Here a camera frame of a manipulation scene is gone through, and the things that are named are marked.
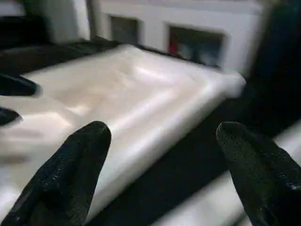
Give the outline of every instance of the white wall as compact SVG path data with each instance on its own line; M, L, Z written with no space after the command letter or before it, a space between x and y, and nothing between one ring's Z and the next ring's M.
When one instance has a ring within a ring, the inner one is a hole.
M41 0L51 40L56 43L89 39L85 0Z
M25 11L22 4L12 0L0 1L0 16L23 16Z

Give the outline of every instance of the white fabric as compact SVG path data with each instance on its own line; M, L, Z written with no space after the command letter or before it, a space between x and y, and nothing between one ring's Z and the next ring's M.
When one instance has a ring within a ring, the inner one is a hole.
M228 89L240 90L245 83L235 73L128 46L27 77L43 87L42 95L0 97L1 106L23 117L22 122L0 129L0 144L5 147L0 156L26 158L9 166L22 189L69 134L94 120L107 123L112 143L89 218L199 124L226 98Z

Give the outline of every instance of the gloved finger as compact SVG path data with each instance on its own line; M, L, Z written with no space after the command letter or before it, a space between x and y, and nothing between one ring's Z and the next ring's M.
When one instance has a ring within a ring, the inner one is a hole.
M216 138L252 224L297 225L301 168L290 155L271 139L236 122L221 123Z
M33 96L41 90L38 84L21 76L0 74L0 95Z
M111 132L99 121L70 135L36 172L1 225L82 225L110 143Z
M17 112L0 107L0 126L7 125L17 119L21 119L21 116Z

